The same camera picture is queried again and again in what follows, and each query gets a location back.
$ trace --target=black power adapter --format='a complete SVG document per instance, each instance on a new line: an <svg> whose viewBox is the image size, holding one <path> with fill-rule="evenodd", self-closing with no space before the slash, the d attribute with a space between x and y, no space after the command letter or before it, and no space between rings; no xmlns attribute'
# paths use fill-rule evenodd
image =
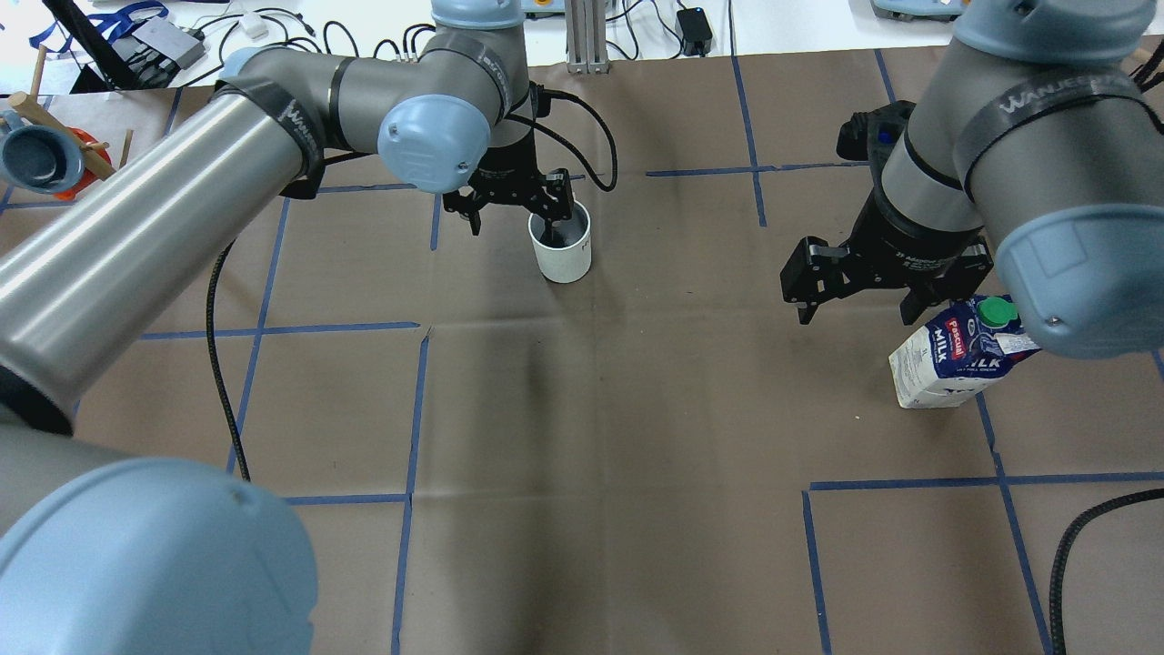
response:
<svg viewBox="0 0 1164 655"><path fill-rule="evenodd" d="M711 51L711 24L702 7L680 9L675 13L675 31L683 40L683 56L708 56Z"/></svg>

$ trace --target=white table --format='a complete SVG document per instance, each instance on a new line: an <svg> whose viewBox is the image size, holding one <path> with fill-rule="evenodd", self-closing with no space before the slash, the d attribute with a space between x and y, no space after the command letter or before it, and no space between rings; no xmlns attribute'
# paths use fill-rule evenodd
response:
<svg viewBox="0 0 1164 655"><path fill-rule="evenodd" d="M656 0L663 20L674 23L677 9L675 0ZM27 88L31 79L31 70L36 51L28 47L28 37L40 33L51 22L51 15L38 0L0 0L0 6L14 3L12 8L3 7L0 23L0 92L12 92ZM113 12L128 5L128 0L78 0L77 5L85 13ZM620 10L622 0L615 0ZM686 0L689 7L703 7L708 13L716 35L712 55L725 55L730 51L728 43L728 0ZM205 5L171 1L170 16L173 22L190 26L201 16L222 13L225 5ZM248 8L279 6L304 14L304 17L315 29L320 29L328 20L345 23L355 36L361 54L370 55L381 38L399 41L405 27L413 23L431 22L428 3L424 0L234 0L230 12ZM920 45L942 45L950 41L952 26L932 21L914 21L902 23L881 20L873 15L868 0L734 0L736 44L740 55L766 52L808 52L821 50L850 50L867 48L907 48ZM670 57L677 50L675 40L667 34L654 8L648 1L643 2L631 13L636 34L641 47L643 57L662 59ZM292 35L304 35L301 28L291 19L284 20ZM218 65L218 45L232 21L222 21L211 28L207 37L207 55L194 67L183 71L175 79L179 85ZM264 40L251 42L235 30L227 44L226 52L248 45L278 41L282 31L271 29ZM1157 9L1156 20L1149 28L1149 34L1164 33L1164 6ZM566 36L565 19L548 17L526 22L528 57L531 65L549 65L565 60ZM336 52L348 52L347 37L338 29L331 30L332 47ZM420 42L427 36L421 36ZM618 20L608 23L608 38L615 41L633 54L633 45L626 22ZM317 35L315 40L322 44ZM51 43L59 44L59 37ZM611 58L620 58L611 50ZM80 55L81 62L87 57ZM47 65L43 91L45 93L68 92L76 78L77 66L71 57L50 60ZM214 76L200 84L212 84Z"/></svg>

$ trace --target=orange object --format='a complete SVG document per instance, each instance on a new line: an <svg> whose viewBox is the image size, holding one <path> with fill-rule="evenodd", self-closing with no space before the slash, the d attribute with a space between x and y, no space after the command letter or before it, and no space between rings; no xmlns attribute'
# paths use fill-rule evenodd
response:
<svg viewBox="0 0 1164 655"><path fill-rule="evenodd" d="M80 140L84 141L86 144L97 144L97 143L100 143L100 141L98 141L97 138L94 138L92 134L85 131L84 129L81 129L79 127L70 127L69 129L71 129L72 133L76 134L78 137L80 137ZM105 151L104 148L95 149L95 151L107 163L109 163L109 164L113 163L113 159L109 158L109 154L107 151ZM59 193L54 193L52 197L56 198L56 199L58 199L58 200L74 200L77 198L77 193L80 193L81 191L84 191L86 186L88 186L90 184L92 184L95 180L97 180L97 176L93 175L93 171L91 171L88 169L85 169L85 175L80 176L80 181L78 181L72 188L69 188L68 191L62 191Z"/></svg>

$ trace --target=white plug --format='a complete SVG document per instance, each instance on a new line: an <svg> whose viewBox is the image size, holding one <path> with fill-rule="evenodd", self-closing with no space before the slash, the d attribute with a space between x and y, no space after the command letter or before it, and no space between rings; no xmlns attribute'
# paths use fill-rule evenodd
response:
<svg viewBox="0 0 1164 655"><path fill-rule="evenodd" d="M242 14L242 16L239 17L239 27L242 28L242 31L244 31L251 41L257 41L267 36L268 33L267 21L264 21L263 17L255 12L247 12Z"/></svg>

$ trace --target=black strap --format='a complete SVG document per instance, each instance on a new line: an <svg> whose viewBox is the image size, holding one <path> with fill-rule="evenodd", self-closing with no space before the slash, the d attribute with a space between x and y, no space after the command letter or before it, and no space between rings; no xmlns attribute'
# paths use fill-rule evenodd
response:
<svg viewBox="0 0 1164 655"><path fill-rule="evenodd" d="M502 106L498 109L497 120L494 122L501 122L505 118L505 114L513 107L513 91L510 88L509 73L505 72L505 66L502 63L503 59L497 52L494 52L488 45L476 38L470 38L455 31L445 31L438 33L436 36L428 40L428 43L425 45L425 54L420 58L424 59L432 52L440 50L456 52L467 57L492 78L494 84L497 86L497 92L502 97Z"/></svg>
<svg viewBox="0 0 1164 655"><path fill-rule="evenodd" d="M1003 136L1056 112L1108 98L1137 102L1148 112L1156 129L1164 131L1159 116L1144 101L1136 84L1119 70L1056 69L1008 88L966 123L953 149L954 166L966 194L974 199L970 188L971 172Z"/></svg>
<svg viewBox="0 0 1164 655"><path fill-rule="evenodd" d="M961 191L961 181L958 181L958 178L950 177L949 175L934 168L932 165L930 165L928 161L925 161L924 158L922 158L921 155L917 154L917 149L914 148L914 141L909 137L908 127L906 128L906 135L901 140L903 143L906 143L906 154L909 155L909 158L914 161L914 164L917 165L917 168L922 172L929 175L934 179L937 179L938 181L945 184L951 188L957 188L958 191Z"/></svg>
<svg viewBox="0 0 1164 655"><path fill-rule="evenodd" d="M356 60L355 57L345 57L340 65L335 66L335 72L332 73L332 86L327 90L327 123L332 128L335 143L345 150L355 150L355 148L343 136L343 123L340 122L340 84L343 83L343 73L348 71L348 66L354 60Z"/></svg>
<svg viewBox="0 0 1164 655"><path fill-rule="evenodd" d="M34 430L72 436L69 418L36 387L3 366L0 366L0 405Z"/></svg>
<svg viewBox="0 0 1164 655"><path fill-rule="evenodd" d="M322 129L303 102L285 88L269 79L233 77L214 93L222 95L237 93L254 102L279 123L303 150L303 166L298 176L322 178L324 140Z"/></svg>
<svg viewBox="0 0 1164 655"><path fill-rule="evenodd" d="M324 165L319 166L319 176L296 179L291 184L284 186L283 190L279 191L279 195L291 198L292 200L314 200L315 197L319 195L319 186L324 181L324 170L327 169L327 166L352 159L359 159L369 155L371 155L371 152L343 152L342 155L327 157L324 159Z"/></svg>

